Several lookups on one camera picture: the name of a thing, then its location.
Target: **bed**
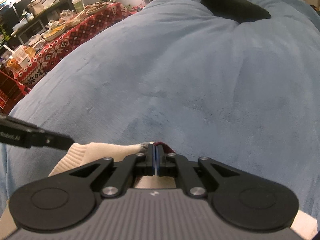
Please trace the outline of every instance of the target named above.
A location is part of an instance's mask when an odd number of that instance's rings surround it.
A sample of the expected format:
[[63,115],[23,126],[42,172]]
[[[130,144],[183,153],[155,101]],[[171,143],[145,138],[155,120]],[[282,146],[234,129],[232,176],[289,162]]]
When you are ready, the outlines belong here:
[[[210,156],[288,186],[319,222],[319,16],[302,0],[249,0],[272,18],[239,25],[199,1],[151,2],[70,53],[10,115],[81,144]],[[1,213],[65,152],[0,147]]]

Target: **plate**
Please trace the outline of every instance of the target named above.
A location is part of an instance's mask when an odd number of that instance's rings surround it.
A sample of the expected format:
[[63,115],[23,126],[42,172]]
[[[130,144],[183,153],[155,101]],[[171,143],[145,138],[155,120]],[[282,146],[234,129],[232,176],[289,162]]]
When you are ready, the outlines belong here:
[[90,15],[93,15],[93,14],[96,14],[96,13],[102,11],[102,10],[105,9],[105,8],[106,8],[105,5],[103,5],[102,7],[97,8],[97,9],[91,8],[91,9],[88,9],[88,10],[86,11],[86,13],[87,13],[88,16],[90,16]]
[[33,45],[33,48],[35,49],[36,52],[42,49],[42,47],[44,46],[44,42],[45,42],[45,39],[41,39],[35,45]]
[[47,34],[45,34],[43,36],[43,38],[46,40],[46,41],[52,41],[54,40],[55,38],[59,37],[60,35],[62,35],[66,30],[66,27],[65,25],[61,25],[51,31],[49,31]]

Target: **snowflake pattern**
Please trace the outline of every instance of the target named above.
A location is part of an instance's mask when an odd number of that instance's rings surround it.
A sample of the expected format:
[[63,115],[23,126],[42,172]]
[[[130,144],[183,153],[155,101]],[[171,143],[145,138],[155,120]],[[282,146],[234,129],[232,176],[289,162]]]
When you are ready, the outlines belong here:
[[108,5],[105,10],[89,16],[75,28],[47,43],[16,78],[23,84],[34,87],[66,55],[129,15],[130,12],[120,3]]

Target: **black plush toy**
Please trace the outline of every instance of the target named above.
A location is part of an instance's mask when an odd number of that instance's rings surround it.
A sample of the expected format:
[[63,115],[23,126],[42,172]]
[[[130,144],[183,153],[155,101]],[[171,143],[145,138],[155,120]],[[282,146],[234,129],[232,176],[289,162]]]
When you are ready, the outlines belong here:
[[231,19],[238,23],[271,18],[267,10],[247,0],[201,0],[201,3],[215,16]]

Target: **white sweater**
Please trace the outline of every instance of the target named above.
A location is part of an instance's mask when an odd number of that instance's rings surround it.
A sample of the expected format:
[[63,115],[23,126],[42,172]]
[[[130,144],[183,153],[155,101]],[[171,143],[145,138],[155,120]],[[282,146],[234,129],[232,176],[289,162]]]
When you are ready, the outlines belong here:
[[[128,155],[145,151],[146,143],[129,146],[106,143],[89,143],[86,145],[74,143],[67,154],[54,167],[49,176],[71,170],[104,157],[112,157],[115,162],[119,162]],[[173,178],[158,176],[142,177],[142,179],[135,184],[135,188],[175,187],[176,185]],[[16,228],[7,205],[0,218],[0,240],[7,237]],[[291,228],[303,239],[311,240],[317,233],[317,221],[310,215],[299,210]]]

